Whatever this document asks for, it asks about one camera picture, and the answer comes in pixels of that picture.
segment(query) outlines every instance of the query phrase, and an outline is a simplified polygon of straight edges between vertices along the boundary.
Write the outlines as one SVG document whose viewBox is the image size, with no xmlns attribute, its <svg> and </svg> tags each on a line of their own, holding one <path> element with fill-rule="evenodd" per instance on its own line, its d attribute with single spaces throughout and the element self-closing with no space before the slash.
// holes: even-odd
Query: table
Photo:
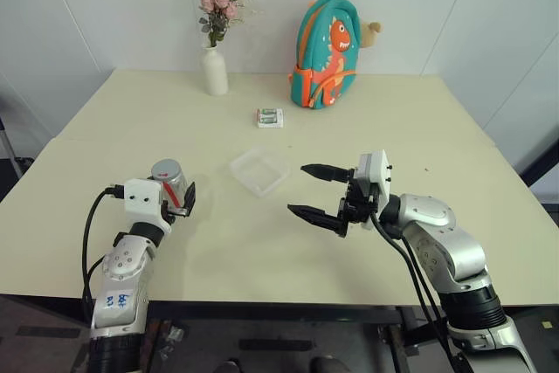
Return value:
<svg viewBox="0 0 559 373">
<path fill-rule="evenodd" d="M 556 226 L 440 78 L 360 75 L 320 111 L 289 100 L 285 75 L 232 74 L 230 85 L 216 98 L 196 73 L 115 71 L 0 204 L 0 269 L 10 274 L 0 293 L 80 296 L 81 238 L 95 196 L 172 157 L 196 181 L 197 204 L 160 246 L 152 299 L 415 305 L 403 261 L 376 232 L 355 225 L 337 238 L 286 208 L 335 213 L 345 192 L 301 165 L 349 168 L 361 153 L 386 149 L 392 191 L 433 195 L 454 209 L 484 247 L 503 304 L 559 303 Z M 284 108 L 285 127 L 257 128 L 258 107 Z M 228 168 L 257 145 L 292 171 L 263 198 Z M 122 201 L 106 198 L 89 260 L 126 227 Z M 93 295 L 99 284 L 94 276 Z"/>
</svg>

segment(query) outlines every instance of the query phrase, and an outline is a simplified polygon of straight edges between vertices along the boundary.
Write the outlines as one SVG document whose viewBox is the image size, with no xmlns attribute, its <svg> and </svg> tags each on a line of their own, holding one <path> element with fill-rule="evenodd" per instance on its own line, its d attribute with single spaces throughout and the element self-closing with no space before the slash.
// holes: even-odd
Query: teal backpack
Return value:
<svg viewBox="0 0 559 373">
<path fill-rule="evenodd" d="M 355 78 L 361 44 L 357 10 L 349 0 L 318 0 L 303 18 L 297 37 L 297 64 L 291 99 L 301 107 L 335 103 Z"/>
</svg>

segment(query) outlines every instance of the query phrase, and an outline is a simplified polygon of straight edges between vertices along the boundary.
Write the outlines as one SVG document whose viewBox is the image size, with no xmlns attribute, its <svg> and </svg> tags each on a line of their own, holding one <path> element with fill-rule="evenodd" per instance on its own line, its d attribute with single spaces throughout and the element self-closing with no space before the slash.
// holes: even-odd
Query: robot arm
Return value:
<svg viewBox="0 0 559 373">
<path fill-rule="evenodd" d="M 180 167 L 177 173 L 182 184 L 148 179 L 124 184 L 131 227 L 128 233 L 118 234 L 103 259 L 103 285 L 91 323 L 89 372 L 140 371 L 152 263 L 162 239 L 171 233 L 175 216 L 188 216 L 195 202 L 194 183 L 186 189 Z M 168 200 L 176 205 L 169 205 Z"/>
<path fill-rule="evenodd" d="M 301 169 L 349 186 L 337 217 L 313 207 L 288 205 L 295 215 L 345 237 L 348 223 L 362 223 L 371 229 L 372 218 L 380 214 L 380 226 L 389 236 L 408 240 L 438 293 L 449 335 L 464 352 L 470 369 L 505 371 L 503 363 L 512 360 L 517 370 L 507 371 L 536 372 L 513 320 L 505 315 L 493 290 L 483 249 L 457 226 L 447 204 L 433 197 L 390 195 L 392 167 L 384 151 L 362 155 L 356 169 L 320 164 Z M 500 367 L 492 370 L 494 365 Z"/>
</svg>

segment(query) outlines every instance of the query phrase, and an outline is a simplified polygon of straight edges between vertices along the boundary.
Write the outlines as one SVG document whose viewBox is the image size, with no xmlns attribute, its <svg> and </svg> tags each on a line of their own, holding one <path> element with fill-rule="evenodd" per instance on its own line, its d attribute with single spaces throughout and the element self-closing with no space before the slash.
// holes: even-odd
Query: white sticker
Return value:
<svg viewBox="0 0 559 373">
<path fill-rule="evenodd" d="M 134 290 L 116 290 L 108 292 L 105 297 L 105 307 L 124 309 L 133 299 Z"/>
</svg>

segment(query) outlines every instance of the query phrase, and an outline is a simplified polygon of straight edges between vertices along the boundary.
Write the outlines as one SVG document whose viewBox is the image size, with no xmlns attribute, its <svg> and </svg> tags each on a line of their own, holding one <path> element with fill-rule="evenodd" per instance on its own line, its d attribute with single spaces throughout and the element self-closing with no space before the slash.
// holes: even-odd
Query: silver can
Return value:
<svg viewBox="0 0 559 373">
<path fill-rule="evenodd" d="M 184 195 L 188 182 L 181 165 L 174 159 L 163 159 L 151 168 L 151 176 L 163 184 L 163 196 L 169 206 L 180 209 L 184 206 Z"/>
</svg>

